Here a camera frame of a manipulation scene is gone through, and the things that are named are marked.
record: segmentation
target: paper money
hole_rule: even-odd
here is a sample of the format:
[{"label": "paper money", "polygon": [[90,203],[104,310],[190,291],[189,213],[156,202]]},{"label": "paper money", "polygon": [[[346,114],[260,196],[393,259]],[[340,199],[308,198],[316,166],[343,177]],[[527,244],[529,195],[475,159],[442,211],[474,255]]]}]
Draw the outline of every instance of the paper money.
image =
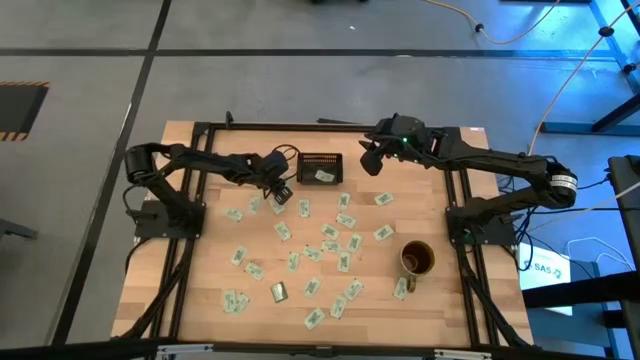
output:
[{"label": "paper money", "polygon": [[390,193],[383,193],[376,196],[376,204],[379,206],[386,205],[393,201],[393,195]]},{"label": "paper money", "polygon": [[362,236],[358,234],[351,235],[351,239],[349,239],[349,243],[347,244],[347,251],[350,253],[355,253],[360,249],[360,244],[362,243]]},{"label": "paper money", "polygon": [[251,199],[249,199],[249,214],[257,214],[261,203],[262,199],[260,199],[260,196],[252,196]]},{"label": "paper money", "polygon": [[224,312],[233,312],[236,308],[236,291],[225,290],[224,291]]},{"label": "paper money", "polygon": [[320,287],[321,281],[318,280],[317,278],[313,278],[311,279],[308,283],[307,286],[305,286],[304,288],[304,296],[308,297],[308,298],[312,298],[313,295],[316,294],[316,292],[318,291],[318,288]]},{"label": "paper money", "polygon": [[327,235],[331,240],[337,240],[338,236],[340,236],[340,231],[329,224],[322,225],[322,229],[320,229],[320,231]]},{"label": "paper money", "polygon": [[336,222],[348,227],[349,229],[353,229],[356,225],[356,219],[344,213],[339,213],[338,216],[336,216]]},{"label": "paper money", "polygon": [[298,254],[297,252],[290,252],[289,253],[289,262],[287,264],[287,268],[289,269],[289,271],[293,272],[298,270],[298,265],[300,265],[300,254]]},{"label": "paper money", "polygon": [[333,179],[335,178],[335,176],[333,174],[329,174],[327,172],[324,172],[322,170],[318,170],[316,171],[316,175],[315,178],[322,181],[322,182],[332,182]]},{"label": "paper money", "polygon": [[260,266],[250,262],[247,264],[247,267],[244,268],[244,271],[248,272],[252,278],[260,281],[264,277],[264,271],[260,268]]},{"label": "paper money", "polygon": [[340,260],[338,260],[338,271],[349,272],[350,264],[351,264],[351,254],[346,252],[341,252]]},{"label": "paper money", "polygon": [[240,220],[242,220],[242,211],[238,209],[228,209],[227,217],[235,222],[240,222]]},{"label": "paper money", "polygon": [[382,241],[393,235],[393,229],[389,225],[385,225],[373,233],[373,237],[378,241]]},{"label": "paper money", "polygon": [[304,246],[302,254],[315,262],[322,260],[322,250],[314,249],[309,245]]},{"label": "paper money", "polygon": [[246,247],[238,246],[236,251],[233,253],[233,256],[231,257],[231,263],[233,264],[233,266],[240,265],[242,259],[244,259],[244,256],[247,255],[247,251],[248,250]]},{"label": "paper money", "polygon": [[393,296],[397,297],[400,300],[404,300],[404,297],[407,296],[407,279],[401,277],[398,279],[396,283],[396,288],[393,290]]},{"label": "paper money", "polygon": [[280,239],[282,239],[282,241],[291,239],[291,231],[289,231],[289,228],[284,221],[275,224],[273,228],[276,229],[276,232],[280,235]]},{"label": "paper money", "polygon": [[325,240],[322,242],[322,250],[326,252],[338,253],[340,252],[340,244],[337,241]]},{"label": "paper money", "polygon": [[333,302],[330,315],[336,319],[340,319],[342,317],[342,313],[344,312],[345,305],[347,305],[347,299],[338,295],[336,297],[336,301]]},{"label": "paper money", "polygon": [[273,199],[269,199],[269,204],[271,205],[271,209],[273,209],[273,212],[276,213],[276,215],[282,214],[285,209],[284,205],[278,204],[278,202]]},{"label": "paper money", "polygon": [[273,296],[273,301],[275,301],[276,304],[289,298],[289,295],[287,295],[287,289],[284,287],[284,283],[282,281],[271,286],[271,295]]},{"label": "paper money", "polygon": [[298,200],[298,214],[300,217],[309,217],[311,215],[311,202],[308,199]]},{"label": "paper money", "polygon": [[304,319],[304,325],[307,327],[307,329],[311,330],[318,324],[320,324],[325,317],[326,315],[322,312],[322,309],[317,308],[313,310],[306,319]]},{"label": "paper money", "polygon": [[356,298],[356,295],[364,288],[364,285],[358,279],[353,280],[349,288],[344,291],[344,297],[353,301]]},{"label": "paper money", "polygon": [[349,200],[351,200],[351,194],[340,193],[340,199],[338,200],[338,209],[347,210],[349,206]]},{"label": "paper money", "polygon": [[246,309],[247,305],[249,305],[249,297],[244,293],[240,293],[236,298],[236,307],[233,309],[233,313],[240,315],[240,313]]}]

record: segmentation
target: wooden table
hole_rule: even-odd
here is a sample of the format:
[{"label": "wooden table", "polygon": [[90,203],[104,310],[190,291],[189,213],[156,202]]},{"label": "wooden table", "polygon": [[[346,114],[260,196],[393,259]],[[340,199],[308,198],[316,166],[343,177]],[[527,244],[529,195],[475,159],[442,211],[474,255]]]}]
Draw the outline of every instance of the wooden table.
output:
[{"label": "wooden table", "polygon": [[[162,142],[189,145],[193,124],[168,122]],[[482,128],[463,128],[462,137],[473,146],[487,147]],[[216,131],[213,151],[220,154],[257,152],[265,155],[284,143],[294,144],[302,152],[341,152],[344,182],[333,187],[295,183],[294,196],[282,214],[276,216],[269,204],[263,202],[258,214],[250,215],[246,212],[247,205],[250,197],[259,193],[257,189],[238,187],[220,176],[209,175],[204,195],[208,208],[202,237],[194,249],[180,324],[181,340],[424,347],[470,345],[458,265],[445,225],[447,192],[443,172],[387,160],[380,175],[371,177],[359,163],[363,149],[357,140],[361,138],[357,133]],[[158,159],[160,165],[165,161],[162,157]],[[469,171],[469,178],[474,196],[498,194],[493,174]],[[177,172],[169,181],[177,187],[181,179],[182,172]],[[457,174],[454,179],[459,186]],[[192,189],[195,189],[195,183],[194,180]],[[289,272],[286,267],[289,251],[302,252],[305,244],[321,247],[320,227],[323,223],[334,224],[341,231],[339,241],[346,245],[352,231],[335,223],[340,192],[351,193],[347,213],[357,219],[354,231],[364,237],[360,250],[352,256],[350,272],[337,271],[338,255],[332,253],[325,253],[319,263],[302,256],[297,272]],[[395,200],[379,207],[374,196],[382,192],[391,192]],[[297,203],[302,198],[311,201],[310,218],[298,216]],[[242,221],[236,223],[227,218],[228,208],[243,209]],[[284,243],[273,228],[280,221],[284,221],[293,234]],[[373,231],[385,224],[390,224],[396,233],[391,239],[378,243],[373,238]],[[433,248],[436,264],[419,280],[415,293],[400,301],[392,296],[395,283],[402,276],[398,254],[403,244],[415,239],[423,240]],[[129,329],[155,296],[167,243],[163,239],[150,240],[133,256],[113,335]],[[245,246],[249,252],[241,266],[235,267],[230,258],[238,245]],[[498,246],[483,249],[494,302],[519,335],[532,342],[513,259]],[[243,271],[248,261],[264,269],[262,281],[254,280]],[[308,299],[303,289],[314,276],[322,280],[322,285],[315,297]],[[342,293],[354,278],[365,285],[364,290],[349,302],[342,319],[330,317],[336,295]],[[289,299],[275,304],[270,287],[279,281],[285,283]],[[251,302],[241,315],[223,312],[222,292],[225,289],[235,289],[250,297]],[[166,334],[169,327],[171,300],[169,304],[161,334]],[[309,331],[304,326],[304,319],[317,307],[323,309],[327,318]],[[488,342],[482,306],[477,299],[475,308],[480,338]]]}]

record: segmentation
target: small black tray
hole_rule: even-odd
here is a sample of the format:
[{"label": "small black tray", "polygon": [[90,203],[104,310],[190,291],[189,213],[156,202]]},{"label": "small black tray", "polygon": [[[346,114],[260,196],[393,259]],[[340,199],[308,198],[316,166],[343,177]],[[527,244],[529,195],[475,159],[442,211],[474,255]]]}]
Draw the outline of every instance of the small black tray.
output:
[{"label": "small black tray", "polygon": [[[316,179],[318,170],[334,176],[333,181]],[[340,153],[299,153],[298,182],[302,185],[337,185],[342,182],[342,154]]]}]

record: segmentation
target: wire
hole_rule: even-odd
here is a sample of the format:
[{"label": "wire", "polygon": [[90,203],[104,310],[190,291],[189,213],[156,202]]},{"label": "wire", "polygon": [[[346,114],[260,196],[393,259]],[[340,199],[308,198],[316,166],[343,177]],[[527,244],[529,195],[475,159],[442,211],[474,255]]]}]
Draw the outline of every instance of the wire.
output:
[{"label": "wire", "polygon": [[[424,2],[428,2],[430,4],[433,5],[438,5],[438,6],[442,6],[444,8],[453,10],[459,14],[464,15],[467,19],[469,19],[469,21],[471,21],[473,23],[474,26],[477,26],[479,23],[476,21],[476,19],[473,18],[473,16],[471,16],[468,12],[459,9],[453,5],[449,5],[449,4],[445,4],[445,3],[441,3],[438,1],[434,1],[434,0],[423,0]],[[487,38],[487,40],[491,43],[494,43],[496,45],[506,45],[506,44],[511,44],[512,42],[516,42],[518,40],[520,40],[521,38],[523,38],[525,35],[527,35],[528,33],[531,32],[531,30],[535,29],[536,26],[538,26],[547,16],[549,16],[549,14],[551,13],[551,11],[560,3],[560,0],[556,0],[555,3],[553,3],[553,5],[551,6],[551,8],[549,10],[547,10],[547,12],[538,20],[536,21],[535,24],[533,24],[529,29],[527,29],[527,31],[523,32],[522,34],[516,36],[515,38],[511,39],[511,40],[506,40],[506,41],[498,41],[493,39],[491,36],[489,36],[484,29],[481,27],[479,30],[482,33],[482,35],[484,35],[485,38]]]},{"label": "wire", "polygon": [[564,247],[565,247],[565,249],[567,251],[567,256],[571,257],[571,247],[569,245],[571,245],[572,243],[576,243],[576,242],[580,242],[580,241],[588,241],[588,240],[599,242],[600,244],[602,244],[602,245],[608,247],[609,249],[615,251],[622,258],[622,260],[620,260],[620,259],[618,259],[616,257],[613,257],[613,256],[607,254],[607,253],[600,253],[596,257],[596,263],[598,262],[598,260],[600,260],[600,258],[602,256],[607,256],[607,257],[609,257],[609,258],[611,258],[613,260],[616,260],[616,261],[618,261],[618,262],[620,262],[622,264],[627,265],[629,267],[629,269],[631,269],[631,271],[634,270],[633,266],[631,266],[631,263],[629,262],[629,260],[627,260],[627,258],[624,256],[624,254],[620,250],[616,249],[615,247],[613,247],[609,243],[607,243],[607,242],[605,242],[605,241],[603,241],[603,240],[601,240],[601,239],[599,239],[599,238],[597,238],[595,236],[590,236],[590,237],[586,237],[586,238],[582,238],[582,239],[573,239],[573,240],[567,241],[567,243],[564,245]]},{"label": "wire", "polygon": [[[564,210],[556,210],[556,211],[537,211],[534,212],[535,215],[551,215],[551,214],[561,214],[565,212],[575,212],[575,211],[584,211],[587,208],[574,208],[574,209],[564,209]],[[593,208],[591,211],[633,211],[640,210],[640,208]]]},{"label": "wire", "polygon": [[136,250],[138,250],[138,248],[140,246],[142,246],[144,243],[146,243],[150,238],[140,238],[140,241],[138,241],[137,244],[135,244],[131,250],[129,250],[129,253],[127,254],[127,259],[124,262],[124,273],[126,274],[127,271],[129,271],[129,262],[131,261],[131,257],[133,256],[133,253],[136,252]]},{"label": "wire", "polygon": [[621,198],[621,197],[625,196],[626,194],[628,194],[629,192],[633,191],[633,190],[634,190],[635,188],[637,188],[638,186],[640,186],[640,181],[638,181],[638,182],[637,182],[637,183],[635,183],[634,185],[631,185],[630,187],[628,187],[628,188],[627,188],[626,190],[624,190],[623,192],[621,192],[621,193],[619,193],[619,194],[617,194],[617,195],[615,195],[615,196],[612,196],[612,197],[610,197],[610,198],[608,198],[608,199],[606,199],[606,200],[603,200],[603,201],[601,201],[601,202],[599,202],[599,203],[595,204],[594,206],[592,206],[592,207],[590,207],[590,208],[587,208],[587,209],[584,209],[584,210],[580,210],[580,211],[574,212],[574,213],[572,213],[572,214],[567,214],[567,215],[564,215],[564,216],[559,216],[559,217],[557,217],[557,218],[555,218],[555,219],[549,220],[549,221],[547,221],[547,222],[544,222],[544,223],[542,223],[542,224],[540,224],[540,225],[538,225],[538,226],[534,227],[533,229],[531,229],[531,231],[537,230],[537,229],[539,229],[539,228],[541,228],[541,227],[543,227],[543,226],[547,226],[547,225],[549,225],[549,224],[551,224],[551,223],[554,223],[554,222],[556,222],[556,221],[560,221],[560,220],[568,219],[568,218],[570,218],[570,217],[574,217],[574,216],[578,216],[578,215],[581,215],[581,214],[588,213],[589,211],[592,211],[592,210],[594,210],[594,209],[598,208],[598,207],[599,207],[599,206],[601,206],[601,205],[604,205],[604,204],[610,203],[610,202],[611,202],[611,201],[613,201],[613,200],[616,200],[616,199],[619,199],[619,198]]},{"label": "wire", "polygon": [[124,203],[125,209],[127,209],[126,214],[129,215],[131,220],[133,220],[133,225],[138,225],[138,220],[136,220],[135,216],[133,216],[133,210],[131,210],[129,201],[127,201],[127,194],[129,193],[129,191],[135,189],[138,186],[139,185],[131,185],[122,192],[122,202]]},{"label": "wire", "polygon": [[583,187],[579,187],[578,190],[590,189],[590,188],[592,188],[594,186],[598,186],[598,185],[604,184],[607,181],[609,181],[609,174],[607,174],[607,176],[605,176],[604,179],[602,179],[602,180],[600,180],[600,181],[598,181],[596,183],[593,183],[593,184],[587,185],[587,186],[583,186]]},{"label": "wire", "polygon": [[[549,250],[553,251],[553,252],[554,252],[554,253],[556,253],[558,256],[561,256],[561,257],[563,257],[563,258],[564,258],[564,255],[562,255],[562,254],[560,254],[559,252],[557,252],[554,248],[552,248],[552,247],[551,247],[549,244],[547,244],[546,242],[544,242],[544,241],[542,241],[542,240],[538,239],[537,237],[535,237],[535,236],[533,236],[533,235],[529,235],[529,236],[531,236],[531,238],[532,238],[532,239],[534,239],[535,241],[540,242],[540,243],[542,243],[544,246],[548,247],[548,248],[549,248]],[[584,273],[585,273],[585,274],[587,274],[587,276],[588,276],[590,279],[593,279],[593,276],[591,276],[591,274],[587,271],[587,269],[586,269],[584,266],[582,266],[582,264],[580,264],[578,261],[575,261],[575,260],[571,260],[571,259],[568,259],[568,260],[569,260],[570,262],[572,262],[572,263],[574,263],[574,264],[576,264],[576,265],[580,266],[580,267],[582,268],[582,270],[584,271]]]},{"label": "wire", "polygon": [[[624,14],[626,14],[627,12],[629,12],[631,9],[633,9],[634,6],[640,4],[640,0],[636,0],[633,4],[631,4],[628,8],[626,8],[620,15],[618,15],[618,17],[616,17],[613,22],[611,22],[611,24],[609,25],[609,27],[613,27],[613,25],[615,25],[615,23],[618,22],[618,20],[620,20],[620,18],[622,18],[624,16]],[[549,116],[549,113],[551,112],[551,109],[553,109],[553,106],[556,104],[556,102],[558,101],[558,98],[560,97],[560,94],[562,94],[562,92],[564,91],[564,89],[567,87],[567,85],[569,84],[569,81],[571,81],[571,79],[573,78],[573,76],[578,72],[578,70],[580,70],[580,68],[582,67],[582,65],[584,65],[584,63],[587,61],[587,58],[589,56],[591,56],[591,53],[593,52],[593,50],[595,50],[595,48],[600,44],[600,42],[602,41],[602,39],[604,39],[603,36],[600,36],[600,38],[598,39],[598,41],[596,41],[595,44],[593,44],[593,46],[591,47],[591,49],[589,49],[589,51],[587,51],[587,53],[584,55],[584,57],[582,58],[582,60],[580,60],[580,63],[578,64],[578,66],[573,70],[573,72],[571,73],[571,75],[569,75],[569,77],[567,78],[567,81],[564,82],[564,84],[562,84],[562,86],[560,87],[560,90],[558,90],[558,92],[556,93],[556,96],[553,97],[553,100],[551,101],[551,104],[549,104],[549,106],[547,107],[547,110],[545,110],[544,114],[542,115],[542,118],[540,119],[540,122],[538,123],[538,126],[536,126],[536,131],[533,133],[533,138],[531,139],[531,145],[529,145],[529,151],[527,153],[527,155],[531,155],[531,153],[533,153],[533,146],[536,143],[536,139],[538,138],[538,134],[540,133],[540,128],[542,127],[542,124],[544,123],[544,121],[547,119],[547,116]]]}]

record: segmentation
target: coffee mug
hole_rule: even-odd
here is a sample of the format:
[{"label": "coffee mug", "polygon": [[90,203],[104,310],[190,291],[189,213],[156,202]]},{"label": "coffee mug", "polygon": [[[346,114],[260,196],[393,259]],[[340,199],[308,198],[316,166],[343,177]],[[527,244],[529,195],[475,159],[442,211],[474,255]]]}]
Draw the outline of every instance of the coffee mug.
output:
[{"label": "coffee mug", "polygon": [[400,250],[400,263],[409,273],[407,291],[414,292],[419,276],[425,276],[435,264],[433,250],[423,241],[413,240],[406,243]]}]

